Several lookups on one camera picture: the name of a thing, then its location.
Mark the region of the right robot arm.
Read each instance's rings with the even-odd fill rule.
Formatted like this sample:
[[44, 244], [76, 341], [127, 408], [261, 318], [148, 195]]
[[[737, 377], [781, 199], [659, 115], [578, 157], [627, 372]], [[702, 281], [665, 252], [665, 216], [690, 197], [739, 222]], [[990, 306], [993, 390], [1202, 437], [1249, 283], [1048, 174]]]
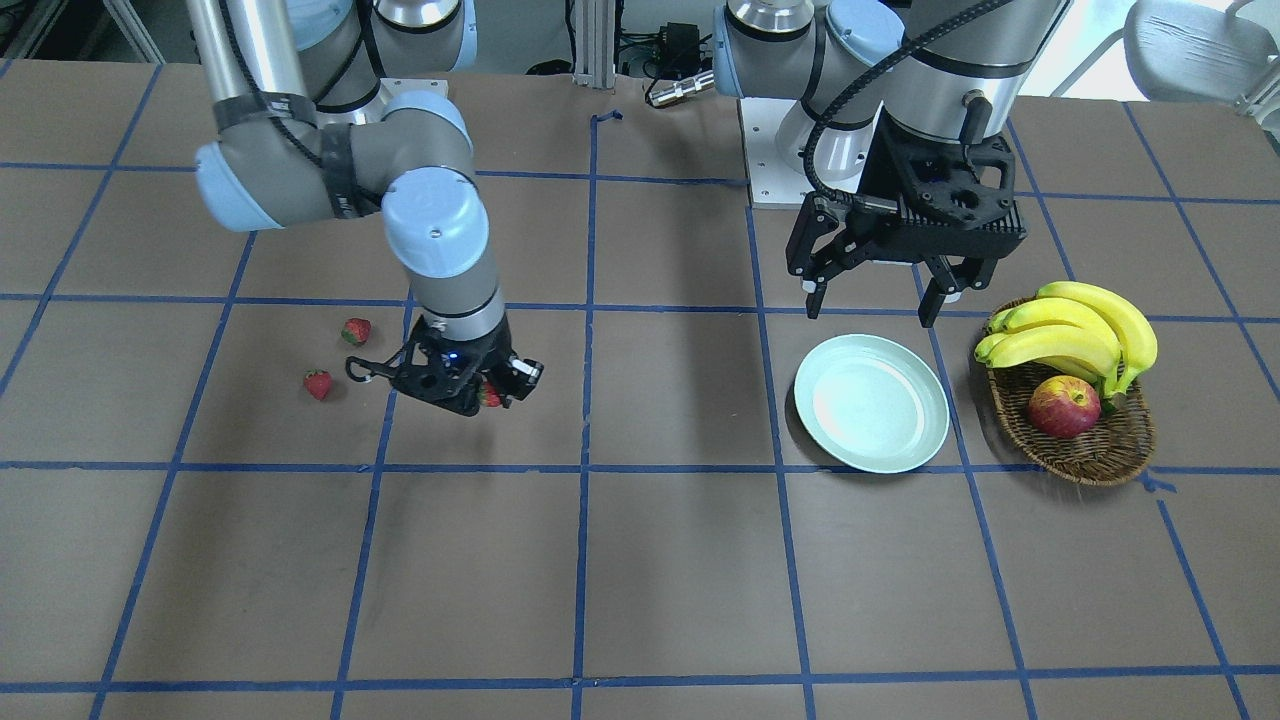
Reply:
[[460, 109], [433, 72], [477, 50], [471, 1], [189, 1], [216, 141], [198, 190], [229, 231], [378, 214], [421, 309], [384, 363], [349, 357], [357, 382], [472, 416], [541, 379], [511, 345], [490, 223]]

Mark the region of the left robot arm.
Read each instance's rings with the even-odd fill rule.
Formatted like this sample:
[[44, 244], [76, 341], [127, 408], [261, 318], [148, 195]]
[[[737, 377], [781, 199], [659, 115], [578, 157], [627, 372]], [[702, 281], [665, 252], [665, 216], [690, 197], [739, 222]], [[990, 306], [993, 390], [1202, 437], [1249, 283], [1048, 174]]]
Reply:
[[989, 286], [1027, 237], [1012, 104], [1066, 1], [727, 1], [712, 35], [719, 92], [794, 100], [810, 126], [809, 183], [785, 251], [820, 314], [829, 282], [864, 263], [922, 264], [918, 307]]

